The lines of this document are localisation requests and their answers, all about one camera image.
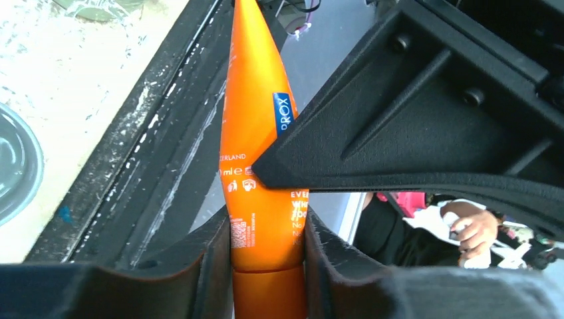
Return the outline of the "grey mug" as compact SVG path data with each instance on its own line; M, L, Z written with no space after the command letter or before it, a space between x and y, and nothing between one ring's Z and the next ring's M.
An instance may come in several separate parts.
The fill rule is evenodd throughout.
M18 215L36 196L43 180L44 157L27 123L1 104L1 224Z

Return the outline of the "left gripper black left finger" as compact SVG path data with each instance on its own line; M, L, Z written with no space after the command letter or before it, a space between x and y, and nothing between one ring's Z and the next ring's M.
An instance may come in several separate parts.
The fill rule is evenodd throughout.
M1 267L2 318L230 318L226 208L133 270L87 263Z

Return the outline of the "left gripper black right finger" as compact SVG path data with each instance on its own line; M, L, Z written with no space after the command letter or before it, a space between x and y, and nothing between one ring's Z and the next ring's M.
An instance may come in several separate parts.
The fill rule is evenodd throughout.
M563 292L526 270L383 266L328 229L305 226L310 318L562 318Z

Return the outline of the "light green mug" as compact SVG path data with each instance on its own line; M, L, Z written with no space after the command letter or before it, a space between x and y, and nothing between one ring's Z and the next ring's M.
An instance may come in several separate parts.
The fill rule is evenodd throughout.
M90 21L123 21L135 10L143 7L141 0L54 0L68 17L81 17Z

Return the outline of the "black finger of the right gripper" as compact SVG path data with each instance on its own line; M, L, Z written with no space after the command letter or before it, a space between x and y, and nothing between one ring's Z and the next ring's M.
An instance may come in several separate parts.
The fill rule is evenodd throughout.
M267 157L276 185L460 196L563 238L563 2L400 1Z

